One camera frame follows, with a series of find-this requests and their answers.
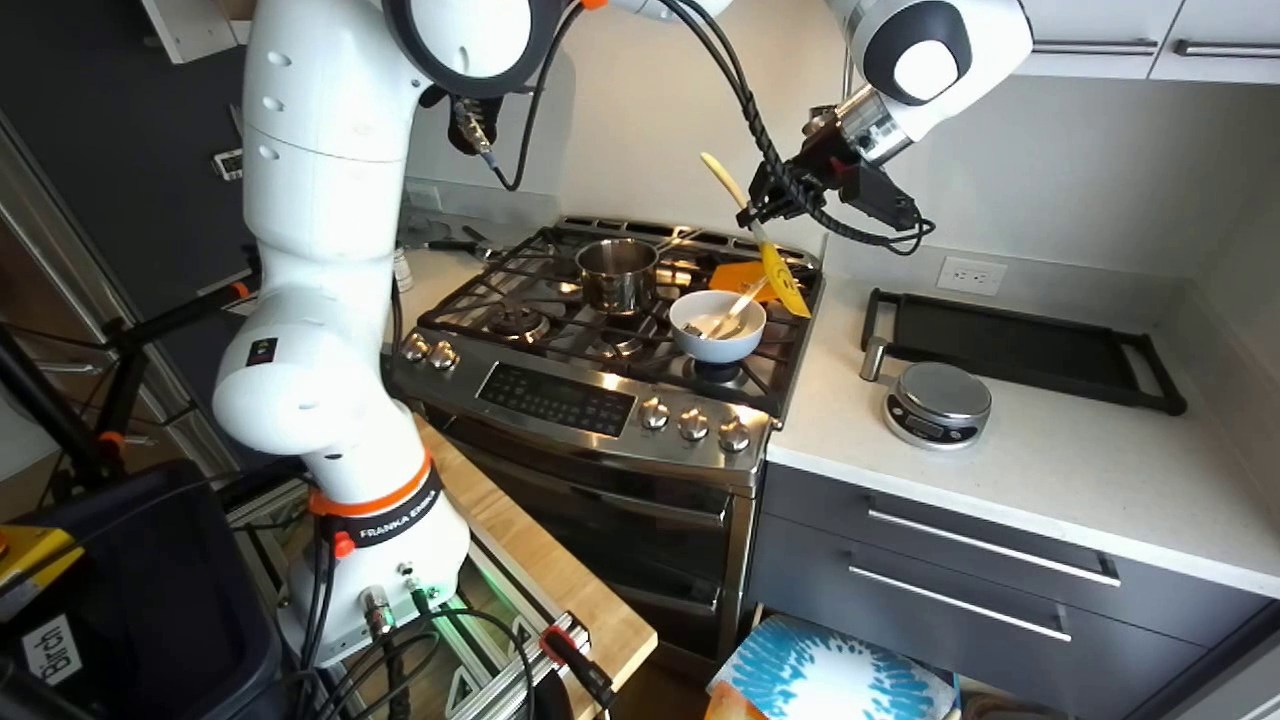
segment gas stove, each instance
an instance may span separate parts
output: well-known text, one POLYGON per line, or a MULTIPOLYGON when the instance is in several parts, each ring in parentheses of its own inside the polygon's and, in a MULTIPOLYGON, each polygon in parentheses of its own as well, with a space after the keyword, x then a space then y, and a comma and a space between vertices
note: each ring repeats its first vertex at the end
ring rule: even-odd
MULTIPOLYGON (((768 433, 786 427, 809 318, 768 312, 744 362, 710 367, 676 348, 667 306, 710 288, 716 264, 757 253, 757 241, 729 232, 567 216, 430 306, 403 337, 389 383, 425 411, 609 457, 753 463, 768 433), (649 312, 619 318, 584 299, 577 253, 595 241, 659 253, 649 312)), ((786 255, 816 299, 820 258, 786 255)))

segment baking tray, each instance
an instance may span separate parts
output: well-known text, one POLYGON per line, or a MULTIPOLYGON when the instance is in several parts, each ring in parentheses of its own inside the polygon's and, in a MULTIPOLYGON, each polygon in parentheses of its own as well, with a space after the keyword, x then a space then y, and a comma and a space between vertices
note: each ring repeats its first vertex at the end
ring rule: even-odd
POLYGON ((902 361, 940 361, 1168 417, 1189 411, 1153 337, 876 288, 860 348, 872 343, 902 361))

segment oven door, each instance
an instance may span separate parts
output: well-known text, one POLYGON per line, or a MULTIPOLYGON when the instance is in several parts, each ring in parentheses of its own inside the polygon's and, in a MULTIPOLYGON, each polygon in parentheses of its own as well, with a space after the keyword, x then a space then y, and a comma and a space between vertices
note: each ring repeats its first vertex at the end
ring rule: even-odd
POLYGON ((473 419, 444 433, 667 642, 720 650, 725 598, 739 596, 744 553, 733 491, 710 476, 555 450, 473 419))

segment oven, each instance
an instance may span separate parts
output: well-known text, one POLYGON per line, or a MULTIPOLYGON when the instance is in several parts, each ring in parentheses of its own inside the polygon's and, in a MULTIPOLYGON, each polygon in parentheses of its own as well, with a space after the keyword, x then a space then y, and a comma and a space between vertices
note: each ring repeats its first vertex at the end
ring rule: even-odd
MULTIPOLYGON (((757 478, 786 427, 809 318, 768 312, 759 348, 729 367, 688 361, 676 296, 757 258, 750 234, 640 219, 561 219, 430 306, 389 354, 389 388, 465 446, 567 553, 710 676, 744 615, 757 478), (652 245, 646 312, 580 291, 580 246, 652 245)), ((786 253, 820 291, 820 258, 786 253)))

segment white bowl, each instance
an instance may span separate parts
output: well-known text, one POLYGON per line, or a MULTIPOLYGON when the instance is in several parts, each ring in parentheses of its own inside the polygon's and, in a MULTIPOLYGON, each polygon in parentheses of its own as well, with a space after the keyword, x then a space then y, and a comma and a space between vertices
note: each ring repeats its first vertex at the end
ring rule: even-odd
POLYGON ((688 296, 681 296, 681 299, 667 306, 667 318, 672 318, 672 327, 676 327, 676 343, 681 343, 693 361, 700 361, 700 362, 735 362, 735 361, 744 361, 744 354, 757 351, 757 343, 759 343, 759 337, 763 337, 763 325, 768 325, 768 312, 763 312, 759 299, 753 299, 753 304, 744 306, 744 317, 739 317, 744 327, 733 333, 733 337, 696 337, 696 333, 688 333, 688 325, 693 325, 696 317, 704 317, 704 312, 720 317, 720 312, 729 312, 733 299, 739 299, 739 291, 688 291, 688 296))

